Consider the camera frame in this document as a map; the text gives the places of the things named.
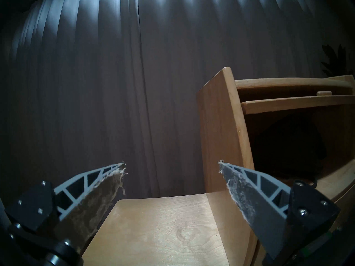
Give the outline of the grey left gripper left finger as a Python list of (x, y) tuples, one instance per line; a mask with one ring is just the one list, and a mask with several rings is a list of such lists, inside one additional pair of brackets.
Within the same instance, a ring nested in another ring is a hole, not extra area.
[(56, 241), (69, 240), (83, 249), (97, 232), (117, 193), (123, 189), (126, 163), (120, 162), (73, 176), (54, 187), (35, 179), (5, 206), (10, 227)]

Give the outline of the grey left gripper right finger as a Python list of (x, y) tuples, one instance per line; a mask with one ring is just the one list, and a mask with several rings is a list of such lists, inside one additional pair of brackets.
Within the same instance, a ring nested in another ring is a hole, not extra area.
[(263, 261), (302, 261), (320, 248), (340, 208), (301, 180), (292, 187), (259, 171), (219, 162), (232, 200), (266, 251)]

